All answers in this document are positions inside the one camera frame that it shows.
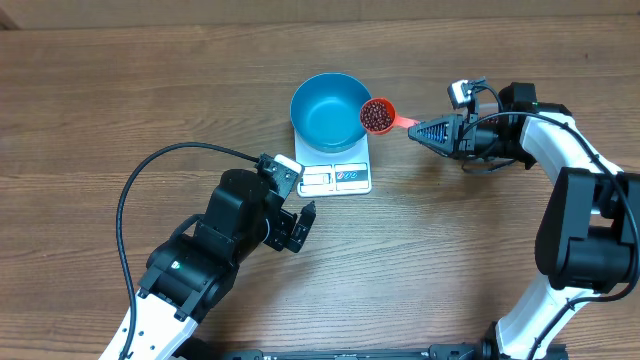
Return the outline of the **red scoop with blue handle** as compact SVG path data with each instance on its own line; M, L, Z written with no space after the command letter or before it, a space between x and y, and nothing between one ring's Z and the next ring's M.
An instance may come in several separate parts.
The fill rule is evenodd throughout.
M372 98L361 107L360 123L368 133L384 135L395 127L408 129L418 121L399 116L386 98Z

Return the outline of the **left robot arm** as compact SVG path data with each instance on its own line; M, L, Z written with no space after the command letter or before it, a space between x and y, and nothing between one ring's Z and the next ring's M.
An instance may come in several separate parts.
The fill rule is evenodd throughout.
M260 245L301 250L315 205L283 209L303 171L271 163L224 172L207 209L194 214L149 256L134 304L105 359L168 359L231 290L240 264Z

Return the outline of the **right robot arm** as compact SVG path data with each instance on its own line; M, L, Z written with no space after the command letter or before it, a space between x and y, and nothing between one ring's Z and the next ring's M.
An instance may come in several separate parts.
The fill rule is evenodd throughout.
M440 156L539 165L553 185L535 239L538 273L514 308L476 345L433 345L433 359L564 359L555 336L590 303L629 295L639 282L639 177L604 158L562 104L513 82L483 106L483 81L460 80L453 113L413 121L408 136Z

